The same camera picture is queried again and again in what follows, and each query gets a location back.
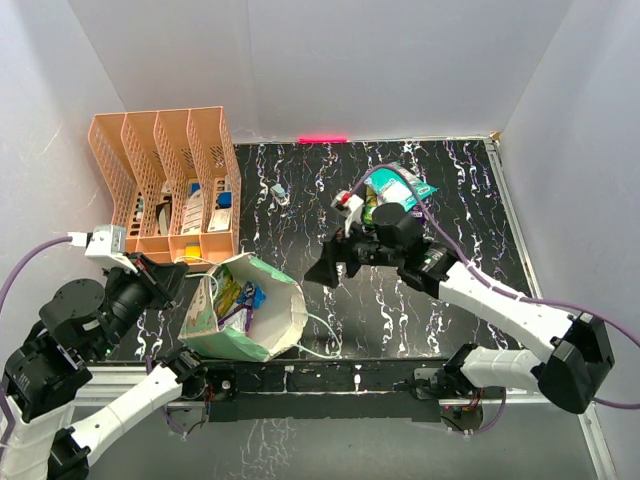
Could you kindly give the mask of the orange green Fox's bag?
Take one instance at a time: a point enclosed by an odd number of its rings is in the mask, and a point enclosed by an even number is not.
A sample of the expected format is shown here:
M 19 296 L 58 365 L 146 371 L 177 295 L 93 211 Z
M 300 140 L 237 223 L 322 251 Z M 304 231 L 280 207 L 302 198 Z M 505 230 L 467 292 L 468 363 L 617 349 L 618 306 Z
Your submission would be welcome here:
M 214 274 L 217 289 L 213 300 L 213 312 L 218 319 L 222 319 L 236 304 L 242 292 L 242 286 L 235 280 L 226 265 L 217 268 Z

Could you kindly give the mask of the green illustrated paper bag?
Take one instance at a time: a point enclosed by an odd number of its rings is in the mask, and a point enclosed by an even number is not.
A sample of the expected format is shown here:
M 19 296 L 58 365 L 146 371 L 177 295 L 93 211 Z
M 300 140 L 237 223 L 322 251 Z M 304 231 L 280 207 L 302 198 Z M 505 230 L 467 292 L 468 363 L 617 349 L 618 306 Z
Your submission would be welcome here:
M 340 356 L 342 345 L 332 328 L 327 329 L 332 351 L 319 353 L 302 345 L 308 320 L 327 322 L 308 312 L 294 279 L 254 254 L 214 264 L 197 277 L 178 335 L 196 353 L 249 362 L 268 362 L 292 348 L 322 360 Z

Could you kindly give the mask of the teal white candy bag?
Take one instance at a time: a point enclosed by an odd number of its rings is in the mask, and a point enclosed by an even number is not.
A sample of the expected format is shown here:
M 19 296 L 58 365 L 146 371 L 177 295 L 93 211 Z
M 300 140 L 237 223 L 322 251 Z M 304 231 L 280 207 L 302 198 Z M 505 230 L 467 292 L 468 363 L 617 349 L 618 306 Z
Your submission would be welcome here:
M 365 180 L 365 185 L 371 188 L 384 204 L 398 203 L 405 211 L 409 211 L 417 204 L 410 187 L 416 191 L 421 200 L 425 200 L 437 191 L 436 187 L 421 180 L 409 170 L 395 164 L 393 167 L 398 172 L 383 168 L 376 170 Z

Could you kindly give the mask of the purple Fox's candy bag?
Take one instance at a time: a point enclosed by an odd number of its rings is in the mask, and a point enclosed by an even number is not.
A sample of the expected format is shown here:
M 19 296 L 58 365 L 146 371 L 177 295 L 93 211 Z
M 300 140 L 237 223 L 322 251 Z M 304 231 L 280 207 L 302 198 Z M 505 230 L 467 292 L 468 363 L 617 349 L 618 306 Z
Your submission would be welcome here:
M 426 218 L 423 210 L 418 205 L 415 205 L 414 207 L 412 207 L 411 210 L 409 211 L 409 213 L 414 218 L 416 218 L 418 221 L 420 221 L 422 224 L 426 223 L 427 218 Z

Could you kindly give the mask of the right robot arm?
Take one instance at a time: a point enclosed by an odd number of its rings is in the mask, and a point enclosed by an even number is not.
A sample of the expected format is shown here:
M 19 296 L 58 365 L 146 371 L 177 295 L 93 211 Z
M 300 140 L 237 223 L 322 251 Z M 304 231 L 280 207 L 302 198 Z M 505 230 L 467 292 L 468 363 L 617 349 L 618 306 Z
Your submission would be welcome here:
M 338 268 L 352 278 L 363 266 L 395 268 L 410 288 L 455 305 L 521 344 L 519 350 L 463 345 L 430 379 L 432 391 L 460 397 L 487 387 L 541 393 L 557 407 L 582 414 L 615 359 L 603 319 L 574 307 L 545 305 L 465 265 L 451 249 L 424 237 L 423 225 L 397 203 L 377 207 L 372 227 L 341 207 L 343 227 L 323 242 L 308 282 L 335 288 Z

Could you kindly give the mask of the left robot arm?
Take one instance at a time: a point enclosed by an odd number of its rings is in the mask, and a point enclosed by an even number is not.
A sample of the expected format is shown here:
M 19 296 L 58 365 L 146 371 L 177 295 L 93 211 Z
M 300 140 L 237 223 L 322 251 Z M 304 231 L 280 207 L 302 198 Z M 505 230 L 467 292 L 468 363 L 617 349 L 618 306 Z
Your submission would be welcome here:
M 105 284 L 63 285 L 39 312 L 23 345 L 9 356 L 1 382 L 1 476 L 85 479 L 119 438 L 147 416 L 206 387 L 205 367 L 186 348 L 152 365 L 135 386 L 90 417 L 74 422 L 78 391 L 147 310 L 171 309 L 189 267 L 127 255 Z

